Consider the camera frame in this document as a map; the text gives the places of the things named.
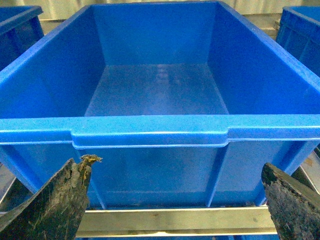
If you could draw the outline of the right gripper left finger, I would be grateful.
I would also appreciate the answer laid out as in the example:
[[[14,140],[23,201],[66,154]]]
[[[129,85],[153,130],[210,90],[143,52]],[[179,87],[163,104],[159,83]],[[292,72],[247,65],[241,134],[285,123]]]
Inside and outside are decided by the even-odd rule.
[[[74,240],[85,210],[95,154],[69,159],[35,194],[1,215],[2,240]]]

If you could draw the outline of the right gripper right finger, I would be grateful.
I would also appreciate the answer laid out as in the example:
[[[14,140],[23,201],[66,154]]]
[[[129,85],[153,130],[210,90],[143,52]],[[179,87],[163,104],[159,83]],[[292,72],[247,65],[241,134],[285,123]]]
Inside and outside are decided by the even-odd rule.
[[[320,195],[269,162],[261,180],[279,239],[318,240]]]

